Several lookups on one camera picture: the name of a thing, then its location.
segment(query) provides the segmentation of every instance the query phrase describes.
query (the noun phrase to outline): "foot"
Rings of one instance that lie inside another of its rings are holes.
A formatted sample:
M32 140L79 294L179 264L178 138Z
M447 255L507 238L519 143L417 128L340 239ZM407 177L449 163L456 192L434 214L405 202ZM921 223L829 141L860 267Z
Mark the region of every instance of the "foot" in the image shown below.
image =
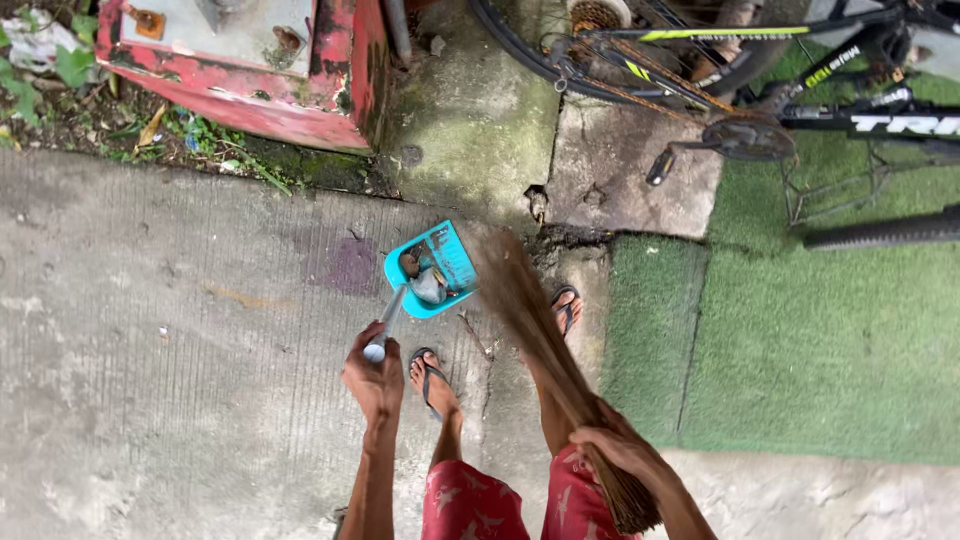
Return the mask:
M425 376L430 377L430 393L426 397L426 402L440 413L446 419L451 415L460 414L460 401L453 394L453 388L445 380L434 374L427 374L423 365L432 366L440 371L440 360L433 353L427 352L423 356L414 358L413 373L410 375L410 382L417 389L417 395L423 395L423 382Z
M584 299L577 298L573 294L573 291L566 291L564 294L560 295L560 298L557 300L557 303L553 305L553 310L556 311L560 309L561 311L557 313L557 326L560 327L560 333L564 333L566 330L566 309L563 309L567 304L570 304L570 308L573 311L573 324L576 325L577 321L580 320L580 317L584 314Z

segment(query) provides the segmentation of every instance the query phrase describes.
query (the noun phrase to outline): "bicycle tire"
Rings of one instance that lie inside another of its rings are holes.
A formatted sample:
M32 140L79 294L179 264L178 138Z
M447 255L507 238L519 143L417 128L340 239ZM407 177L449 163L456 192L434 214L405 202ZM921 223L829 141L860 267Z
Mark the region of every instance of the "bicycle tire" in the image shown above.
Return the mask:
M560 71L549 65L543 54L531 48L523 38L510 28L491 0L468 0L468 4L481 26L487 29L487 32L500 43L514 60L551 83L560 78ZM704 86L704 91L711 95L720 96L745 86L773 67L774 63L786 51L790 42L789 39L784 39L776 42L756 40L744 43L740 55L729 64L730 72L720 80ZM629 86L619 86L618 89L633 93L644 99L663 97L663 92L659 89L639 90ZM614 103L636 105L633 100L583 81L568 80L566 90Z
M878 248L960 240L960 206L941 213L861 223L808 233L808 250Z

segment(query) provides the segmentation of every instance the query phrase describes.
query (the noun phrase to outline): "person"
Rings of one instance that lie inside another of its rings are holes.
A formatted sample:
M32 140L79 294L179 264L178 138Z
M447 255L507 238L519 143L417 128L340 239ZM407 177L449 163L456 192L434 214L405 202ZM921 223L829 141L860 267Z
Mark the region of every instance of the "person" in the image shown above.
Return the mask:
M553 308L557 324L566 336L583 314L583 301L573 287L562 287L554 296ZM374 364L363 356L364 346L383 328L374 321L357 335L341 375L367 421L360 466L340 533L340 538L346 540L394 537L394 456L404 368L400 346L392 338L386 342L386 358L382 362ZM520 359L530 368L537 387L540 425L553 456L542 539L631 537L616 531L602 488L595 483L591 466L582 457L581 445L591 443L650 490L672 540L715 540L680 477L623 416L598 397L597 404L609 428L576 428L557 401L544 391L544 378L535 367L538 364L527 361L522 351ZM418 350L408 373L427 406L441 420L440 438L426 477L421 538L529 538L520 518L520 496L506 483L463 461L460 437L464 415L437 355L430 349Z

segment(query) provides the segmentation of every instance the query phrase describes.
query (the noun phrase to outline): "hand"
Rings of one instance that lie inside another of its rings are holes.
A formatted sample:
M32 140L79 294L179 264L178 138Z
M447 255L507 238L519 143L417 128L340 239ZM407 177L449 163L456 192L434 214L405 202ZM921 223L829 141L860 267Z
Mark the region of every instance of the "hand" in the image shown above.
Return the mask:
M596 400L609 428L578 428L570 434L570 442L578 446L593 444L610 463L637 477L657 498L678 487L684 489L673 469L650 443L636 433L630 422L607 402L600 398Z
M382 362L374 363L363 356L363 348L374 336L383 332L384 327L383 323L373 321L357 335L344 362L344 371L340 373L340 380L360 404L368 426L378 420L397 420L403 402L403 370L400 366L400 345L396 340L392 337L387 339L386 357Z

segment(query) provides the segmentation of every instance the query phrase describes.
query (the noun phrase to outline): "flip-flop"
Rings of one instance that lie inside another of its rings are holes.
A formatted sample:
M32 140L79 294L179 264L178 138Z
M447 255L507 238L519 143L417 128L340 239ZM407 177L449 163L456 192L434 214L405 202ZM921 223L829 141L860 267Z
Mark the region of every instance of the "flip-flop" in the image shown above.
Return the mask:
M407 369L407 371L409 372L411 379L414 376L414 360L416 360L417 358L427 353L433 353L433 356L437 355L437 353L435 353L433 349L430 349L429 347L420 347L419 349L417 349L417 351L414 353L413 356L410 356L410 367ZM433 408L430 402L426 400L426 397L427 395L429 395L429 392L430 392L430 374L436 375L437 377L443 379L444 382L447 383L447 385L450 385L450 381L446 379L446 376L442 371L426 363L426 360L423 361L423 369L426 371L426 373L423 374L423 402L426 404L426 406L430 408L430 412L433 413L433 417L436 418L438 422L440 422L443 420L444 417L441 416L440 413L437 412L437 409Z
M576 300L576 299L580 298L580 291L577 290L577 287L575 287L575 286L573 286L573 285L562 285L560 288L558 288L558 289L556 290L556 292L553 293L553 300L550 301L550 306L552 307L552 306L554 306L555 304L557 304L557 302L560 301L560 297L563 296L564 293L567 293L567 292L572 292L572 293L573 293L573 300ZM570 331L570 327L573 326L573 300L571 300L571 301L570 301L568 304L566 304L565 306L562 306L562 307L556 309L556 312L557 312L557 313L560 313L561 311L566 311L566 323L565 323L565 325L564 325L564 337L566 337L566 333Z

